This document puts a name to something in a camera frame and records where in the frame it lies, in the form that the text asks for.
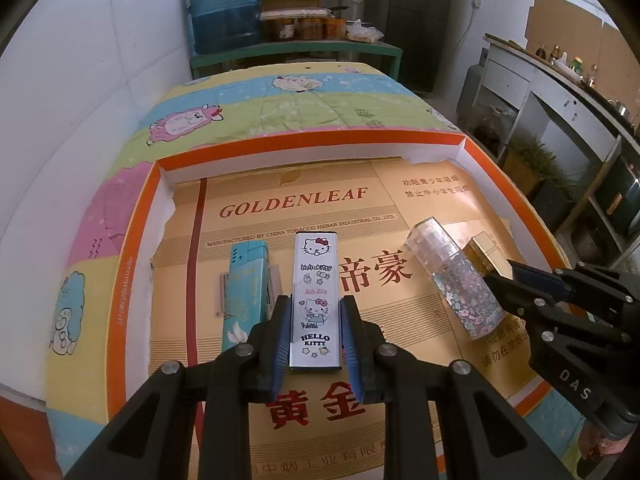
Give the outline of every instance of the silver screw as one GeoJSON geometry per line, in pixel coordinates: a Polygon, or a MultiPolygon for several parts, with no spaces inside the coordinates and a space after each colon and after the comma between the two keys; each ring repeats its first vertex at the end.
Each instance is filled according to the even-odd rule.
{"type": "Polygon", "coordinates": [[[398,353],[398,347],[396,345],[392,345],[391,343],[382,343],[382,345],[378,347],[378,352],[380,353],[380,355],[383,355],[385,357],[393,357],[398,353]]]}
{"type": "Polygon", "coordinates": [[[162,363],[160,369],[163,374],[173,375],[180,369],[180,363],[178,361],[167,361],[162,363]]]}
{"type": "Polygon", "coordinates": [[[254,346],[249,343],[240,343],[236,346],[236,354],[240,357],[247,357],[254,353],[254,346]]]}
{"type": "Polygon", "coordinates": [[[460,375],[468,375],[471,371],[471,365],[462,359],[453,363],[453,371],[460,375]]]}

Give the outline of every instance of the teal lighter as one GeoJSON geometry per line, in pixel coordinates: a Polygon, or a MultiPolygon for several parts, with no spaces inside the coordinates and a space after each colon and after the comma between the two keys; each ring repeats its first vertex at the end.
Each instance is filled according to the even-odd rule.
{"type": "Polygon", "coordinates": [[[252,327],[267,319],[269,250],[263,240],[231,247],[225,291],[222,351],[246,342],[252,327]]]}

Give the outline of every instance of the transparent cap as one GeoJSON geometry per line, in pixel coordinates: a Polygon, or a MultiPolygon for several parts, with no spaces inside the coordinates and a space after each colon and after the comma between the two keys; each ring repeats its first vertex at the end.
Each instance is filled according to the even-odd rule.
{"type": "Polygon", "coordinates": [[[432,274],[460,248],[432,216],[417,223],[406,238],[406,246],[428,273],[432,274]]]}

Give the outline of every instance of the hello kitty case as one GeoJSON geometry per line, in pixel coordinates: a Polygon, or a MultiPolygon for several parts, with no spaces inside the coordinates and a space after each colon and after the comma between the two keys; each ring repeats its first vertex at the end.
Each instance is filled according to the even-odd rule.
{"type": "Polygon", "coordinates": [[[340,368],[337,246],[334,232],[296,233],[292,368],[340,368]]]}

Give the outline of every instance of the white wall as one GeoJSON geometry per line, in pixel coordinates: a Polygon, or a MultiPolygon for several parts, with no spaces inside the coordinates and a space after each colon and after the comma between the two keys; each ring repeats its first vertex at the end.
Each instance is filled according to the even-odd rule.
{"type": "Polygon", "coordinates": [[[0,57],[0,383],[44,398],[82,214],[138,123],[190,78],[178,0],[39,0],[0,57]]]}
{"type": "MultiPolygon", "coordinates": [[[[478,63],[482,47],[488,46],[482,40],[484,34],[489,32],[505,40],[513,40],[526,46],[527,41],[524,33],[527,27],[529,7],[534,3],[534,0],[481,0],[481,7],[476,10],[474,21],[465,40],[453,52],[471,17],[471,1],[451,0],[445,47],[434,86],[434,94],[453,107],[458,104],[466,70],[471,65],[478,63]]],[[[567,1],[588,10],[613,25],[610,17],[597,0],[567,1]]],[[[553,45],[546,47],[549,50],[553,48],[553,45]]]]}

